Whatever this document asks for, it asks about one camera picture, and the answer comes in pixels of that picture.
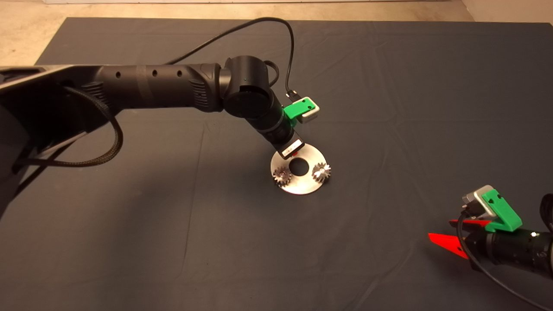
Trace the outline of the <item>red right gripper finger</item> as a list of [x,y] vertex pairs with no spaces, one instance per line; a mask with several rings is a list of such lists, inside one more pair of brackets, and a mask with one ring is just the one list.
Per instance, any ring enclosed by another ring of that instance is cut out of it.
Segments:
[[[458,220],[449,220],[448,223],[453,228],[458,226]],[[462,223],[462,230],[479,230],[483,229],[491,223],[490,220],[464,220]]]
[[428,233],[427,236],[435,245],[440,246],[441,248],[448,250],[449,252],[456,254],[465,260],[469,259],[469,256],[462,248],[458,237],[439,233]]

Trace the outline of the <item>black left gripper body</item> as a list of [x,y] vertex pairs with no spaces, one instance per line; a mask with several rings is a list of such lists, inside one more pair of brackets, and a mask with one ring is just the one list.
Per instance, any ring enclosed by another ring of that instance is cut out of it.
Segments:
[[249,124],[264,137],[284,160],[292,157],[295,150],[305,146],[304,140],[293,128],[278,99],[271,99],[266,112],[248,119]]

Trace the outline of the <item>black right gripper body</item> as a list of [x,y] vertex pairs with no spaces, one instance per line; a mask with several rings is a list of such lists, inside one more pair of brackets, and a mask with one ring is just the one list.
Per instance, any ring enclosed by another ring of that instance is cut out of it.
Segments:
[[468,250],[486,268],[506,265],[544,278],[553,275],[551,232],[480,230],[468,235]]

